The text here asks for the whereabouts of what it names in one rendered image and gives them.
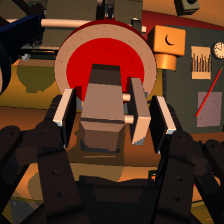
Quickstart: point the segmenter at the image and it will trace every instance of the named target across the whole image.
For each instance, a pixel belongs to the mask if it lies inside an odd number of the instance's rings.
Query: crescent moon symbol
[[[168,45],[170,45],[170,46],[174,45],[174,44],[171,44],[171,43],[169,43],[169,42],[167,41],[167,37],[168,37],[168,35],[167,35],[166,38],[165,38],[166,43],[167,43]]]

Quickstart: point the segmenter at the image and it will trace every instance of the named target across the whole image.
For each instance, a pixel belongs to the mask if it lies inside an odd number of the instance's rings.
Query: purple sticky note
[[[198,109],[207,92],[198,92]],[[222,92],[210,92],[197,120],[197,127],[220,126],[222,108]]]

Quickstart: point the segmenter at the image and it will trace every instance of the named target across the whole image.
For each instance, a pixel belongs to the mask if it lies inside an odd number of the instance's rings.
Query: round disc
[[[55,79],[61,93],[76,88],[81,110],[92,64],[120,66],[122,91],[127,78],[140,78],[146,97],[156,81],[156,61],[146,40],[134,28],[114,20],[97,20],[76,29],[62,44],[55,59]]]

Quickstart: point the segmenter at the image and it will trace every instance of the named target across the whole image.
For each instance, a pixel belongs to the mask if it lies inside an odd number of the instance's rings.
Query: dark gray board
[[[191,46],[210,48],[215,42],[224,43],[224,31],[186,26],[166,26],[186,30],[185,55],[177,59],[176,72],[166,70],[166,102],[174,108],[183,130],[189,134],[222,132],[224,124],[224,70],[212,90],[212,92],[222,92],[221,125],[197,127],[195,113],[198,108],[198,92],[208,92],[224,60],[215,59],[211,53],[211,80],[192,79],[190,62]]]

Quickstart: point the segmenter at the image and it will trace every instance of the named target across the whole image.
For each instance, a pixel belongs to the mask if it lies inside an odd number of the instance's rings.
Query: beige ring
[[[55,79],[61,93],[63,94],[66,88],[70,88],[66,71],[68,61],[74,51],[86,42],[98,38],[111,38],[122,41],[136,51],[142,60],[145,70],[143,88],[147,97],[154,88],[156,81],[157,68],[155,57],[143,38],[128,28],[112,24],[84,27],[71,35],[62,44],[55,59]]]

